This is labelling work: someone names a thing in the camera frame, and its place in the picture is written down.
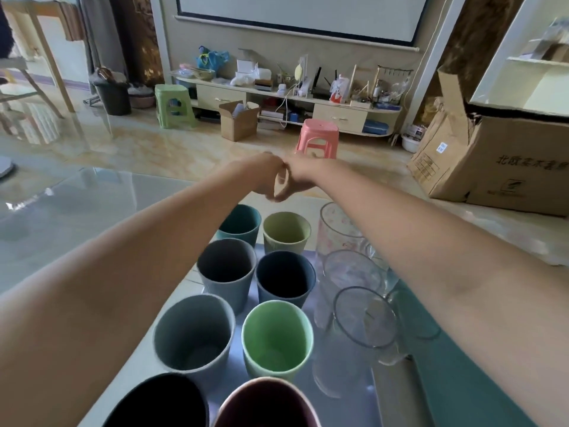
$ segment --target plastic stool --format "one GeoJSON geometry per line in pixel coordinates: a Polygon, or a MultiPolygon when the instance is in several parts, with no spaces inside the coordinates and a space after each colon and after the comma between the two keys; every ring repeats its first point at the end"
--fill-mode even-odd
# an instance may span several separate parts
{"type": "Polygon", "coordinates": [[[318,148],[324,150],[324,157],[326,159],[335,159],[339,140],[340,131],[338,130],[338,126],[331,121],[311,118],[305,120],[302,124],[301,137],[298,139],[296,150],[306,153],[306,150],[309,148],[318,148]],[[310,141],[313,139],[323,139],[326,141],[326,144],[311,144],[310,141]]]}
{"type": "Polygon", "coordinates": [[[156,112],[161,128],[171,128],[174,123],[186,122],[197,126],[188,89],[183,85],[158,84],[154,88],[156,112]]]}

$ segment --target white sticker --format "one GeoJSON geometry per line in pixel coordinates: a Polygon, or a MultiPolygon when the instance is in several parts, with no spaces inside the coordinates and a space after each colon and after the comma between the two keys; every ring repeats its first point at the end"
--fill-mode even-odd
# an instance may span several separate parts
{"type": "Polygon", "coordinates": [[[444,142],[441,142],[439,148],[437,148],[437,152],[443,154],[443,151],[447,148],[447,145],[444,142]]]}

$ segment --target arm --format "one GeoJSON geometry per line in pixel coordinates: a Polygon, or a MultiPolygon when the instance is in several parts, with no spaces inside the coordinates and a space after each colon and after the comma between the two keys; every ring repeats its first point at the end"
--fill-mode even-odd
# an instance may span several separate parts
{"type": "Polygon", "coordinates": [[[272,197],[260,154],[140,211],[0,298],[3,425],[75,427],[139,344],[232,208],[272,197]]]}
{"type": "Polygon", "coordinates": [[[277,200],[312,185],[324,190],[449,336],[538,425],[565,425],[569,285],[555,269],[341,162],[295,155],[285,163],[289,181],[277,200]]]}

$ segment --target gray curtain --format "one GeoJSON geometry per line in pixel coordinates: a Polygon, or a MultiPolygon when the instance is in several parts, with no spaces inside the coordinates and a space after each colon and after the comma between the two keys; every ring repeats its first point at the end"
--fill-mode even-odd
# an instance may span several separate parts
{"type": "Polygon", "coordinates": [[[85,24],[85,50],[89,74],[97,67],[107,67],[127,75],[113,10],[109,0],[77,0],[85,24]]]}

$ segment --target small cardboard box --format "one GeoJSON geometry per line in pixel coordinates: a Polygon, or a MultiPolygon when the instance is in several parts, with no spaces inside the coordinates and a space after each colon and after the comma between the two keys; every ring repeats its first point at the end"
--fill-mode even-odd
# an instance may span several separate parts
{"type": "Polygon", "coordinates": [[[569,215],[569,118],[464,103],[439,71],[445,99],[407,165],[429,197],[569,215]]]}
{"type": "Polygon", "coordinates": [[[257,116],[259,105],[247,102],[246,109],[233,118],[233,110],[239,102],[222,103],[219,105],[221,115],[221,136],[230,141],[237,142],[257,133],[257,116]]]}

